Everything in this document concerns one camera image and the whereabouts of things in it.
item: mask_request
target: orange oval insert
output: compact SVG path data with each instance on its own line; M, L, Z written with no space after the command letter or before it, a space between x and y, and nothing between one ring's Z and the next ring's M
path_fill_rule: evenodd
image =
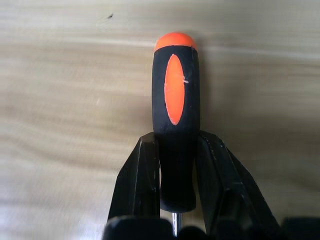
M181 119L185 104L185 76L181 62L172 54L165 72L164 101L169 119L177 125Z

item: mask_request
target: orange end cap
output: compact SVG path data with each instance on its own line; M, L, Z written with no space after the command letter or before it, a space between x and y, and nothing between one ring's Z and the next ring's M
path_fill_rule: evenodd
M188 46L197 50L196 42L183 32L170 32L159 38L154 51L167 46Z

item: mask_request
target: screwdriver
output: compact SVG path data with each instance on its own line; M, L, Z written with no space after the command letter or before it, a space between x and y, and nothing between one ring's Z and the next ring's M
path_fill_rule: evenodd
M196 207L192 168L200 130L198 52L185 33L168 33L154 48L152 124L159 145L160 208L172 213L177 236L182 213Z

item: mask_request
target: wood grain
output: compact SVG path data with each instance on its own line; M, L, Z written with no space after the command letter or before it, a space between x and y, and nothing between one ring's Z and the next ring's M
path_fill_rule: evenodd
M100 239L117 173L152 131L153 46L171 31L199 48L202 129L250 170L279 222L320 216L319 7L1 1L0 239Z

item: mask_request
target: screwdriver shaft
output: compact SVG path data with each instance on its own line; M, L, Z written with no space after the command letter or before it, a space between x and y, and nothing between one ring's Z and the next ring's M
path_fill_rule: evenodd
M177 236L182 228L182 213L172 213L173 235Z

